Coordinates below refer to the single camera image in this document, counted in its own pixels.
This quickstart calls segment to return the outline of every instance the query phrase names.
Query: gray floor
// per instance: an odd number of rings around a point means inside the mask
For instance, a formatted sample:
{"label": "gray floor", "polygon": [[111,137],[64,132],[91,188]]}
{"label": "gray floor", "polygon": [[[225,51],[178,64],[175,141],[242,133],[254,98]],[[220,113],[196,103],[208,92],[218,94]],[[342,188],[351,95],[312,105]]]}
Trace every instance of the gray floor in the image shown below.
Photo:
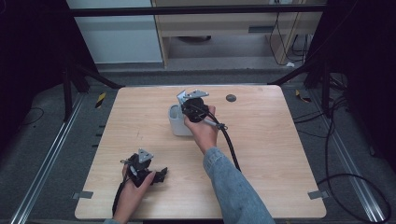
{"label": "gray floor", "polygon": [[[286,75],[292,68],[276,64],[268,42],[264,36],[212,36],[206,42],[187,41],[175,38],[170,51],[170,61],[166,68],[142,69],[131,71],[106,71],[104,76],[120,84],[135,85],[180,85],[180,84],[264,84]],[[294,118],[318,111],[315,103],[306,103],[296,97],[295,90],[301,89],[297,77],[284,85],[282,90]],[[88,175],[96,146],[100,142],[99,133],[103,132],[117,91],[89,79],[92,87],[89,93],[77,94],[74,99],[83,96],[81,109],[76,121],[64,141],[56,162],[49,172],[35,206],[30,212],[28,222],[32,223],[72,223],[78,222],[74,216],[77,200],[72,199],[74,192],[80,192]],[[309,92],[311,97],[319,89]],[[94,108],[101,92],[106,92],[106,99],[101,108]],[[332,91],[332,98],[341,96],[341,92]],[[25,123],[10,144],[12,153],[0,171],[0,222],[8,223],[28,191],[35,175],[61,129],[64,116],[63,89],[56,86],[37,95]],[[359,125],[352,118],[347,107],[339,108],[334,118],[336,131],[351,159],[361,174],[375,183],[384,193],[390,204],[396,205],[396,174],[381,158],[370,156],[367,143]],[[327,128],[321,118],[296,124],[306,156],[317,181],[325,177],[324,153]],[[345,167],[340,160],[333,141],[329,144],[329,168],[331,174],[344,173]],[[366,212],[349,178],[332,181],[333,190],[348,209],[360,217]],[[325,184],[319,185],[326,190]],[[374,193],[381,209],[387,211]],[[278,219],[277,223],[361,223],[347,214],[333,197],[323,200],[328,214],[320,220],[286,220]],[[395,218],[389,223],[396,223]]]}

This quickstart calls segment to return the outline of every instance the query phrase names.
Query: denim jacket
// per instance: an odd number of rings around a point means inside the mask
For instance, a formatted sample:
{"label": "denim jacket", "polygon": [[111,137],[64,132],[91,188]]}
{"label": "denim jacket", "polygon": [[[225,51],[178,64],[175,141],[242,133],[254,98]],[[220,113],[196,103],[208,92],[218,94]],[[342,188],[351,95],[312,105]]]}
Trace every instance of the denim jacket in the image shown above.
{"label": "denim jacket", "polygon": [[[204,168],[212,181],[224,223],[275,224],[254,188],[217,147],[205,153]],[[117,222],[107,219],[105,223]]]}

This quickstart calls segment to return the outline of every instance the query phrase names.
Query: table surface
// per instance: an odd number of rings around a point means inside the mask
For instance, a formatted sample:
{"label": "table surface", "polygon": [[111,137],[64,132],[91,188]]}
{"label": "table surface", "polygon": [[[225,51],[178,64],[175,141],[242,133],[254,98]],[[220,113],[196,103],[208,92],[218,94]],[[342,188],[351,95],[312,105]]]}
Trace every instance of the table surface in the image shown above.
{"label": "table surface", "polygon": [[[132,87],[119,90],[83,191],[76,217],[112,217],[111,207],[122,180],[120,160],[142,147],[154,154],[150,170],[168,167],[163,183],[151,186],[133,219],[221,218],[219,203],[203,168],[203,154],[192,137],[175,136],[168,119],[171,105],[183,91],[207,91],[206,105],[215,105],[219,122],[228,126],[243,175],[274,218],[324,217],[321,199],[304,149],[278,86]],[[228,102],[226,96],[236,96]],[[218,146],[230,160],[219,132]]]}

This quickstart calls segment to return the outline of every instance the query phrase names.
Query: hand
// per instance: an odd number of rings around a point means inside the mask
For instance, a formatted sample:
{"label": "hand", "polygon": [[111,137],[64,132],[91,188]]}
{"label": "hand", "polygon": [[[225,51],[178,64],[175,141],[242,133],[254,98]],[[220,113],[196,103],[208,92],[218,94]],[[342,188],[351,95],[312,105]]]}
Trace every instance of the hand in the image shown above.
{"label": "hand", "polygon": [[[213,105],[210,105],[209,111],[215,115],[216,108]],[[195,143],[201,149],[202,153],[205,154],[208,149],[216,146],[219,132],[217,127],[209,125],[203,121],[193,123],[187,117],[184,117],[184,124],[191,130]]]}
{"label": "hand", "polygon": [[[125,175],[128,165],[124,165],[122,169],[122,176]],[[119,223],[127,223],[131,215],[136,211],[139,204],[142,202],[143,196],[149,188],[154,179],[155,172],[151,172],[146,176],[142,185],[137,188],[132,180],[126,181],[124,188],[120,194],[119,202],[117,203],[117,210],[113,219]]]}

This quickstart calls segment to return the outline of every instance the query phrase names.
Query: small round object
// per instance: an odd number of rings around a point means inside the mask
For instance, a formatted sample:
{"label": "small round object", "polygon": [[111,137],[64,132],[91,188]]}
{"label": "small round object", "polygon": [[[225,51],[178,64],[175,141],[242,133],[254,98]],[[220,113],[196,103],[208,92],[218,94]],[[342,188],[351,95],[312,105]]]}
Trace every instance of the small round object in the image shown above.
{"label": "small round object", "polygon": [[232,95],[232,94],[228,94],[228,95],[225,97],[225,99],[226,99],[228,102],[234,102],[234,101],[236,101],[236,96],[235,96],[235,95]]}

